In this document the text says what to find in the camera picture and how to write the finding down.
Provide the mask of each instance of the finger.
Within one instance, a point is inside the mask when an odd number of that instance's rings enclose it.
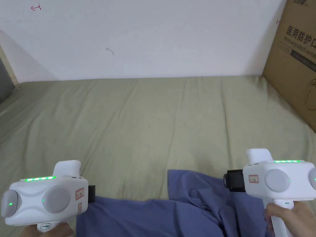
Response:
[[[273,230],[273,225],[272,224],[268,224],[267,229],[268,230]]]
[[[292,210],[307,225],[310,225],[310,226],[315,225],[315,215],[311,207],[307,203],[294,202],[294,208]]]
[[[37,225],[26,226],[21,233],[21,237],[36,237],[39,236]]]
[[[264,209],[263,216],[264,216],[265,221],[268,221],[269,219],[271,219],[268,212],[267,212],[267,209]]]
[[[293,201],[293,203],[294,203],[294,206],[297,206],[297,205],[300,205],[302,202],[300,202],[300,201]]]
[[[272,231],[270,232],[270,236],[271,236],[271,237],[276,237],[276,234],[274,233],[274,230],[272,230]]]
[[[43,237],[68,237],[73,234],[73,230],[67,223],[61,223],[54,229],[46,232]]]
[[[291,209],[280,207],[274,203],[267,205],[267,213],[269,216],[277,216],[281,219],[291,219],[295,217]]]
[[[267,212],[271,216],[277,216],[281,218],[288,230],[294,236],[312,236],[310,230],[306,228],[304,222],[290,209],[280,207],[274,203],[267,205]]]

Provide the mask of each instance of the green bedsheet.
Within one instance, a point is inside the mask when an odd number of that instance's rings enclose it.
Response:
[[[99,196],[167,198],[168,169],[221,178],[248,148],[315,162],[315,139],[262,77],[28,82],[0,104],[0,194],[80,160]]]

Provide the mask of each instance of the green indicator light strip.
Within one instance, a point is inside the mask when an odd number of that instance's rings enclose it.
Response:
[[[39,177],[39,178],[33,178],[33,179],[26,179],[25,182],[35,181],[35,180],[55,179],[55,178],[56,178],[56,176]]]
[[[275,163],[293,163],[293,162],[301,162],[301,161],[274,161]]]

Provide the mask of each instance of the red pen mark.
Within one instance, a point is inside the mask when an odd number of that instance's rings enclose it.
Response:
[[[41,8],[40,8],[40,4],[39,4],[39,6],[38,7],[31,7],[31,9],[33,10],[33,11],[35,11],[34,9],[36,9],[36,8],[39,8],[40,10],[41,10]]]

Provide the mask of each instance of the black clamp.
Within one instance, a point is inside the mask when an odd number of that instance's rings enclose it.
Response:
[[[224,185],[231,192],[246,192],[242,169],[228,170],[224,174]]]
[[[88,186],[88,203],[95,202],[95,185]]]

